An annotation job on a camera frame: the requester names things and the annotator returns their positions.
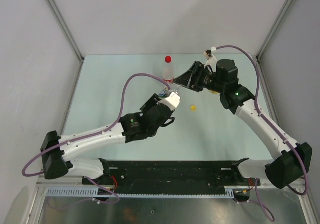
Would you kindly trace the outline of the red cap water bottle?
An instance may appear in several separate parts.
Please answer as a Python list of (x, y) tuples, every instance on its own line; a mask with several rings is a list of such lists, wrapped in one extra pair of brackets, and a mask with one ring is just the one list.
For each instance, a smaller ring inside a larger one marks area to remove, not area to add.
[(166, 56), (164, 58), (164, 66), (163, 66), (163, 73), (162, 78), (165, 82), (173, 83), (174, 81), (174, 64), (172, 63), (172, 57)]

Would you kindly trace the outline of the yellow bottle cap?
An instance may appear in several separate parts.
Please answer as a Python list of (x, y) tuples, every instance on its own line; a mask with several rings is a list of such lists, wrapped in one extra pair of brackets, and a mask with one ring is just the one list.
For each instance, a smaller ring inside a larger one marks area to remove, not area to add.
[(196, 106), (191, 105), (191, 106), (190, 106), (190, 110), (191, 110), (191, 111), (196, 111)]

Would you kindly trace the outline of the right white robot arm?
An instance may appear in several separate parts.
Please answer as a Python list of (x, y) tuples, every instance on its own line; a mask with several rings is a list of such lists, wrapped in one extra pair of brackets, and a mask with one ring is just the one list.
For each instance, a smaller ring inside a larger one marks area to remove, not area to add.
[(300, 177), (306, 177), (312, 147), (307, 142), (300, 144), (286, 134), (259, 107), (258, 99), (239, 83), (238, 68), (233, 60), (219, 60), (215, 72), (196, 61), (188, 71), (176, 77), (174, 83), (196, 92), (208, 89), (219, 93), (223, 107), (242, 119), (267, 147), (273, 161), (244, 160), (230, 173), (235, 184), (242, 185), (251, 177), (267, 178), (282, 189)]

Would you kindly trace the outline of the white cap clear bottle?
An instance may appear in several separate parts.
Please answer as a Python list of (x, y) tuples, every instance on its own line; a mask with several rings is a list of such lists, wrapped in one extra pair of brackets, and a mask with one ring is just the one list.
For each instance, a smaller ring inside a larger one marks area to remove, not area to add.
[(168, 88), (167, 86), (164, 87), (164, 89), (158, 94), (159, 97), (161, 98), (167, 98), (171, 95), (171, 93), (176, 93), (179, 94), (180, 92), (180, 85), (177, 85), (175, 83), (171, 83), (170, 88)]

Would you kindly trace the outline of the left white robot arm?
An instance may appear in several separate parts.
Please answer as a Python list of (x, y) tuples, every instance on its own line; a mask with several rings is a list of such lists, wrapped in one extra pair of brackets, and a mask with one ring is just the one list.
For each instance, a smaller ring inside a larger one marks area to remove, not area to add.
[(100, 184), (107, 183), (111, 177), (107, 161), (82, 158), (81, 155), (94, 149), (155, 136), (160, 127), (175, 121), (173, 112), (180, 100), (175, 92), (166, 98), (154, 94), (140, 112), (120, 117), (115, 125), (66, 136), (60, 136), (57, 131), (48, 132), (40, 149), (44, 177), (50, 180), (65, 175), (87, 176)]

